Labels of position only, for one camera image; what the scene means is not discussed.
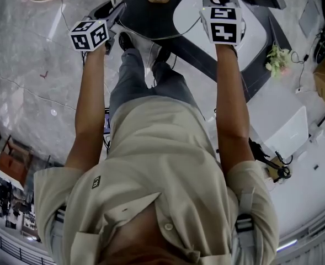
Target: beige shirt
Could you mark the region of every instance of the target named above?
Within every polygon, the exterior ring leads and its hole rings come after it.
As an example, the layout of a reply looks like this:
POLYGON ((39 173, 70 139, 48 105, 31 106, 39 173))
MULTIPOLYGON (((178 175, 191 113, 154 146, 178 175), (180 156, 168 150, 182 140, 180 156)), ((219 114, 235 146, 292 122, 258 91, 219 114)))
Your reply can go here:
POLYGON ((145 97, 116 112, 106 160, 86 173, 52 168, 35 174, 36 221, 57 263, 94 265, 116 229, 154 202, 163 237, 191 263, 230 264, 238 199, 249 187, 255 188, 251 213, 262 235, 262 264, 269 264, 279 233, 260 166, 242 162, 224 177, 200 112, 145 97), (62 240, 54 250, 53 217, 62 205, 62 240))

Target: hand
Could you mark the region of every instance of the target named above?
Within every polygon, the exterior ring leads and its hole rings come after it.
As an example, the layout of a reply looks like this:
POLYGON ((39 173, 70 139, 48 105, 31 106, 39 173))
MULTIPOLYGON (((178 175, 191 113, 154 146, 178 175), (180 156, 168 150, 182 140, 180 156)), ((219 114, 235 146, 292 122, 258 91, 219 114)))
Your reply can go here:
POLYGON ((232 45, 228 44, 215 44, 216 47, 216 55, 221 55, 221 54, 227 54, 227 53, 232 53, 232 55, 235 55, 236 58, 237 56, 237 51, 234 49, 232 45))
POLYGON ((98 48, 96 48, 95 51, 89 52, 88 55, 105 56, 106 55, 106 45, 105 45, 105 43, 103 43, 98 48))

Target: railing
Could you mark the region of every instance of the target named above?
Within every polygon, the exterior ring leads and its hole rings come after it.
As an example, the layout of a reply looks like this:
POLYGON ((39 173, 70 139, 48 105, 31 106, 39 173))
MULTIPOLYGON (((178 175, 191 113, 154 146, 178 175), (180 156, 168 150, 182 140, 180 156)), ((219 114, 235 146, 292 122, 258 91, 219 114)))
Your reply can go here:
POLYGON ((0 249, 29 265, 55 265, 53 261, 33 255, 1 237, 0 249))

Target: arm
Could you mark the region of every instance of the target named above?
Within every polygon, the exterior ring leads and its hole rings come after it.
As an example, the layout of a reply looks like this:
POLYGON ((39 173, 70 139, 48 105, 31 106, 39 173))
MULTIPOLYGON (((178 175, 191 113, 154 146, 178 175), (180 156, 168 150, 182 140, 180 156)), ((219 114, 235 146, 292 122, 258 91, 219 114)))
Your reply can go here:
POLYGON ((248 144, 249 115, 236 54, 228 45, 216 45, 216 126, 224 174, 236 164, 253 160, 248 144))
POLYGON ((263 181, 263 170, 252 162, 254 157, 248 144, 249 114, 241 73, 236 54, 230 47, 216 45, 216 51, 216 125, 222 171, 238 200, 243 190, 254 188, 251 215, 261 232, 262 264, 270 264, 279 244, 278 220, 263 181))
POLYGON ((102 45, 86 58, 75 114, 76 137, 65 167, 88 171, 99 162, 105 123, 105 52, 102 45))

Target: black table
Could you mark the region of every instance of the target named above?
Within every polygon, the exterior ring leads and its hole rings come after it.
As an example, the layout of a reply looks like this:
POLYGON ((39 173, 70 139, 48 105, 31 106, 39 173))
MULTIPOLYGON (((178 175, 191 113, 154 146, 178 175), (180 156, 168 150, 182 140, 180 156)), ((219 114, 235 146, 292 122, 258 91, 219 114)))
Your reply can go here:
MULTIPOLYGON (((179 35, 179 32, 173 24, 173 13, 182 0, 170 0, 163 6, 161 6, 161 4, 152 4, 147 0, 123 1, 127 4, 127 10, 120 20, 124 26, 132 31, 150 39, 179 35)), ((244 95, 248 101, 270 78, 270 72, 265 68, 265 63, 267 53, 273 45, 275 38, 271 30, 269 19, 271 19, 278 45, 283 49, 287 48, 289 50, 291 50, 291 46, 280 25, 268 8, 251 6, 247 3, 246 5, 267 32, 266 46, 253 62, 242 71, 244 95)), ((216 81, 216 60, 184 36, 155 40, 155 42, 160 46, 170 49, 172 53, 216 81)))

